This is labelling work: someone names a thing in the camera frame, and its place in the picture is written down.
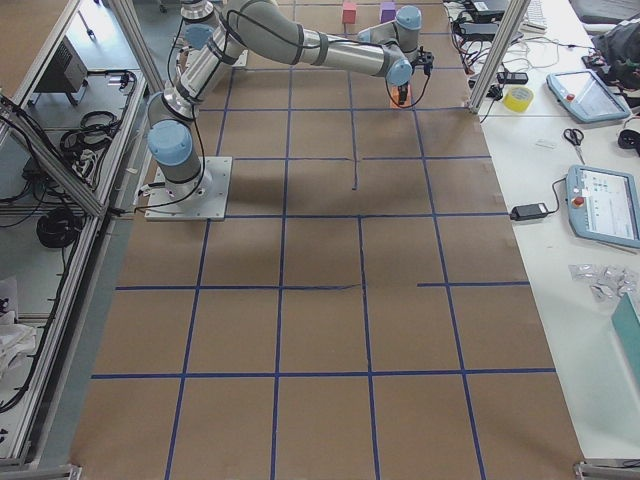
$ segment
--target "scissors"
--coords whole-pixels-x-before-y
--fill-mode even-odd
[[[571,145],[573,145],[573,148],[576,149],[576,153],[578,154],[580,162],[583,165],[586,165],[584,163],[584,158],[582,158],[582,147],[580,147],[580,145],[582,144],[582,140],[584,140],[584,133],[582,133],[582,130],[578,128],[567,128],[562,134],[564,136],[564,139]]]

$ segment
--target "blue joint cap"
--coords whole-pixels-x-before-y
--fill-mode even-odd
[[[200,50],[207,43],[207,39],[213,33],[213,27],[209,25],[195,24],[189,25],[184,33],[184,38],[189,45],[196,50]]]
[[[406,5],[396,13],[396,22],[407,30],[420,30],[422,28],[422,13],[413,5]]]
[[[358,32],[358,41],[371,43],[371,29],[367,28],[365,30],[362,30],[361,32]]]
[[[396,60],[391,68],[387,72],[387,82],[392,85],[400,86],[404,85],[411,79],[413,74],[413,67],[406,58]]]
[[[184,163],[193,150],[191,132],[175,120],[163,120],[151,127],[147,144],[158,163],[168,167]]]

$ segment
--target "keyboard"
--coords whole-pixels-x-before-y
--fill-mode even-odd
[[[547,19],[542,11],[542,0],[531,0],[529,2],[529,7],[524,14],[520,29],[536,33],[547,31]]]

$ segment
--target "floor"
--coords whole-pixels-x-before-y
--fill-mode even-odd
[[[380,79],[257,56],[203,105],[205,153],[234,157],[227,219],[133,220],[71,451],[83,478],[573,478],[444,9],[418,6],[437,68],[415,110]],[[339,3],[281,8],[329,33],[378,14],[359,4],[345,32]]]

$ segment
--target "purple cube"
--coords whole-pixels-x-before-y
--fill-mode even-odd
[[[396,18],[395,2],[380,3],[380,23],[390,22]]]

